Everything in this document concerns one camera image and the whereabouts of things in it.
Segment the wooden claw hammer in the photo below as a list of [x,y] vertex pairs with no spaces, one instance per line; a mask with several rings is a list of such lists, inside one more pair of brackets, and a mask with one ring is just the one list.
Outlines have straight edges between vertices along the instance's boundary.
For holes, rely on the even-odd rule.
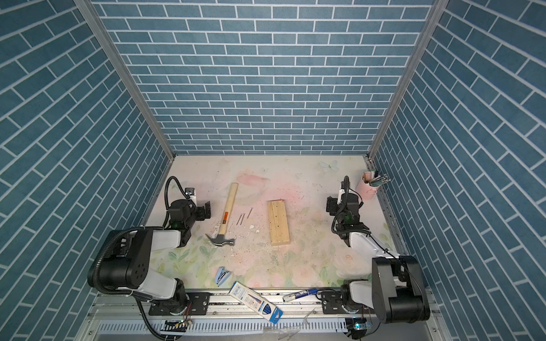
[[225,245],[228,245],[228,246],[235,245],[234,238],[226,239],[226,232],[228,230],[228,223],[229,223],[230,217],[232,216],[232,213],[233,213],[233,206],[235,204],[237,189],[238,189],[237,183],[232,183],[230,185],[230,190],[227,196],[226,205],[223,211],[222,221],[220,224],[220,228],[218,230],[218,234],[215,237],[211,237],[208,234],[206,235],[206,237],[209,238],[211,244],[215,245],[216,247],[223,247]]

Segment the wooden plank with nails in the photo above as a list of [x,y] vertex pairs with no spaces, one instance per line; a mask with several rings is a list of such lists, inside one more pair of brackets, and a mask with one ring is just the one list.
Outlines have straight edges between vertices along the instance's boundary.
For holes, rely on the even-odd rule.
[[268,210],[271,245],[273,247],[288,245],[290,237],[284,200],[269,201]]

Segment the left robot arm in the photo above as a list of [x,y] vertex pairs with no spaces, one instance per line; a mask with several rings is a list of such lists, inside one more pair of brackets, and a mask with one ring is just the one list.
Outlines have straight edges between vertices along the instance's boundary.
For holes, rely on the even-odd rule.
[[171,176],[164,189],[166,217],[161,227],[132,227],[110,232],[88,272],[88,284],[102,294],[140,301],[186,305],[183,282],[151,269],[153,251],[185,247],[197,221],[211,218],[211,205],[197,205],[196,190]]

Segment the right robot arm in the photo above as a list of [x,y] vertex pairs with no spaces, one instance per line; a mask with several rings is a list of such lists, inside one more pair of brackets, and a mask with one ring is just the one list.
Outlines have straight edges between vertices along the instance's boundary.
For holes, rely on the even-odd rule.
[[368,307],[381,323],[416,323],[429,319],[431,310],[418,260],[391,252],[361,222],[362,197],[351,188],[348,176],[338,197],[328,197],[326,211],[333,217],[331,231],[348,247],[371,261],[371,280],[351,280],[341,287],[342,304],[348,311]]

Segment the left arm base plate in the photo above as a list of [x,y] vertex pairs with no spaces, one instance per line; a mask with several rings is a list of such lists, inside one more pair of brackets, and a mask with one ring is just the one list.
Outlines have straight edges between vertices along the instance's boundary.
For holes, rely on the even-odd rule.
[[176,294],[169,300],[152,301],[149,309],[151,316],[206,315],[210,302],[209,292],[189,292],[183,296]]

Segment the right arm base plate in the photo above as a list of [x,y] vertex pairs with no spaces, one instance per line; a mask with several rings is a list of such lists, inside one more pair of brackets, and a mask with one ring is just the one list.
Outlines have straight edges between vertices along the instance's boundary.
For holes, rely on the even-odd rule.
[[325,289],[318,291],[315,297],[319,300],[322,312],[325,315],[340,314],[367,314],[374,310],[366,305],[351,301],[340,291]]

